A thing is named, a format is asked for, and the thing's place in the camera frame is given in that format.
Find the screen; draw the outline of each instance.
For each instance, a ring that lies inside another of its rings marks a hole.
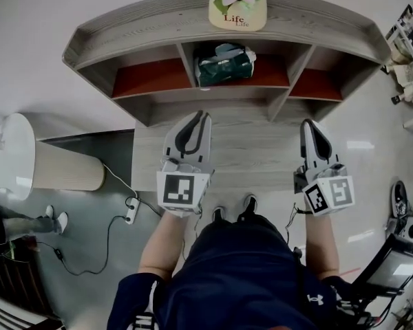
[[[391,251],[367,283],[400,289],[411,275],[413,275],[413,257]]]

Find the white sneaker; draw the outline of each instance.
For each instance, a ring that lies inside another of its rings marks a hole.
[[[243,201],[243,209],[246,210],[246,208],[248,208],[248,205],[250,204],[252,199],[255,201],[254,212],[256,212],[257,211],[257,197],[253,194],[249,194],[245,197],[245,200]]]
[[[218,206],[213,211],[213,221],[216,220],[226,220],[226,208],[223,206]]]
[[[61,227],[61,231],[59,232],[59,234],[62,234],[64,230],[66,229],[67,222],[69,221],[69,217],[67,216],[66,212],[62,212],[56,220],[58,221]]]
[[[47,206],[46,211],[44,212],[44,214],[48,218],[53,219],[54,218],[54,207],[53,206]]]

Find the electrical cable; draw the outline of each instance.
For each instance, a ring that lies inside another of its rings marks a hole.
[[[124,180],[121,179],[119,176],[116,176],[116,175],[113,173],[113,171],[110,170],[110,168],[109,168],[106,164],[103,164],[103,165],[104,165],[104,167],[112,174],[113,177],[115,177],[116,179],[118,179],[124,186],[126,186],[128,189],[130,189],[130,190],[135,194],[135,197],[134,197],[134,198],[136,198],[140,203],[144,203],[144,204],[145,204],[146,206],[148,206],[151,210],[153,210],[153,212],[154,212],[155,214],[157,214],[157,215],[159,215],[160,217],[162,217],[162,215],[161,215],[148,201],[145,201],[144,199],[141,199],[141,198],[139,197],[138,192],[136,192],[132,187],[130,187],[128,184],[126,184],[126,183],[124,182]],[[127,197],[127,198],[126,198],[126,200],[125,200],[125,205],[126,205],[129,209],[134,209],[134,208],[131,208],[131,206],[130,206],[129,204],[127,204],[127,200],[130,199],[130,198],[131,198],[131,197]]]
[[[195,239],[198,239],[198,224],[199,224],[199,221],[202,218],[203,213],[204,212],[201,210],[198,214],[196,214],[196,215],[199,215],[199,218],[198,218],[198,220],[196,221],[196,223],[194,225]]]
[[[101,273],[104,271],[104,269],[107,267],[107,264],[108,264],[108,262],[109,262],[110,228],[111,228],[113,222],[115,222],[115,220],[118,219],[118,218],[121,218],[121,219],[124,219],[124,220],[126,219],[126,217],[123,217],[123,216],[121,216],[121,215],[116,215],[116,216],[113,217],[112,220],[110,221],[109,227],[107,228],[107,249],[106,249],[106,253],[105,253],[105,262],[104,262],[103,267],[102,267],[100,270],[98,270],[97,272],[94,272],[94,271],[92,271],[92,270],[83,270],[82,272],[79,272],[79,273],[73,272],[73,271],[71,271],[71,270],[69,269],[69,267],[67,266],[67,264],[66,264],[66,262],[65,262],[65,258],[64,258],[63,254],[61,253],[61,251],[60,251],[58,248],[52,247],[51,245],[49,245],[49,244],[47,244],[47,243],[45,243],[45,242],[41,242],[41,241],[37,241],[37,243],[41,243],[41,244],[44,244],[44,245],[46,245],[46,246],[48,246],[48,247],[51,247],[52,250],[55,252],[56,257],[57,257],[58,260],[63,264],[63,267],[66,269],[66,271],[67,271],[69,274],[71,274],[71,275],[73,275],[73,276],[80,276],[80,275],[83,275],[83,274],[85,274],[85,273],[93,274],[93,275],[99,275],[99,274],[101,274]]]
[[[185,239],[182,239],[182,258],[187,261],[187,258],[185,258]]]
[[[119,181],[121,181],[121,183],[122,183],[124,186],[126,186],[128,189],[130,189],[130,190],[135,194],[136,198],[139,198],[138,193],[137,193],[132,187],[130,187],[128,184],[126,184],[126,183],[123,181],[122,178],[120,178],[119,176],[116,176],[116,175],[113,173],[113,171],[110,170],[109,167],[108,167],[106,164],[103,164],[103,165],[104,165],[104,167],[112,174],[113,177],[115,177],[116,179],[118,179]]]
[[[130,205],[130,204],[127,204],[127,201],[130,199],[130,198],[134,198],[134,197],[132,197],[132,196],[129,196],[129,197],[127,197],[126,199],[125,199],[125,206],[127,206],[129,209],[134,209],[135,207],[134,206],[132,206],[132,205]],[[156,215],[158,215],[159,217],[162,217],[162,214],[160,214],[149,202],[147,202],[147,201],[145,201],[144,199],[141,199],[141,198],[139,198],[139,197],[137,197],[137,198],[135,198],[135,199],[137,199],[140,203],[144,203],[146,206],[148,206]]]
[[[18,262],[18,263],[25,263],[25,264],[30,263],[30,261],[18,261],[18,260],[16,260],[16,259],[12,259],[12,258],[10,258],[9,256],[6,256],[6,253],[3,253],[1,256],[2,256],[3,258],[9,259],[10,261],[15,261],[15,262]]]
[[[400,287],[400,289],[404,289],[405,286],[406,286],[412,279],[413,279],[413,275],[411,275],[411,277],[409,277],[409,278],[402,284],[402,286]],[[379,318],[380,318],[379,323],[373,325],[372,328],[378,327],[379,325],[381,325],[381,324],[385,321],[385,319],[387,318],[387,316],[388,316],[389,313],[390,313],[390,309],[392,308],[393,301],[396,299],[396,297],[397,297],[397,295],[394,296],[394,297],[392,297],[392,299],[391,299],[390,302],[388,303],[387,307],[383,310],[383,312],[382,312],[381,315],[379,316]]]
[[[301,210],[300,208],[296,207],[297,203],[294,203],[294,206],[292,207],[292,212],[290,212],[290,217],[289,217],[289,222],[288,225],[284,227],[286,230],[286,244],[289,245],[289,227],[292,226],[292,223],[294,222],[295,215],[297,214],[312,214],[310,211],[304,211]]]
[[[379,316],[379,318],[380,318],[379,323],[373,325],[372,328],[378,327],[379,325],[381,325],[385,321],[385,319],[387,319],[387,316],[390,313],[390,308],[392,308],[392,304],[393,304],[393,301],[395,299],[396,299],[396,296],[392,297],[392,299],[388,303],[387,307],[383,310],[383,312]]]

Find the black sneaker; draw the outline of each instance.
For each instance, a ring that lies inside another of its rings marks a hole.
[[[253,213],[257,211],[257,197],[255,195],[249,194],[243,201],[243,209],[245,212],[248,209],[248,207],[252,208],[250,210],[252,210]]]
[[[395,218],[404,217],[408,213],[407,191],[402,181],[392,187],[392,213]]]
[[[213,221],[226,220],[226,208],[218,206],[213,211]]]

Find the green leaf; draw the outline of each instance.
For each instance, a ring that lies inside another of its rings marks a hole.
[[[214,6],[217,7],[222,14],[228,13],[229,6],[225,6],[222,0],[214,0]]]

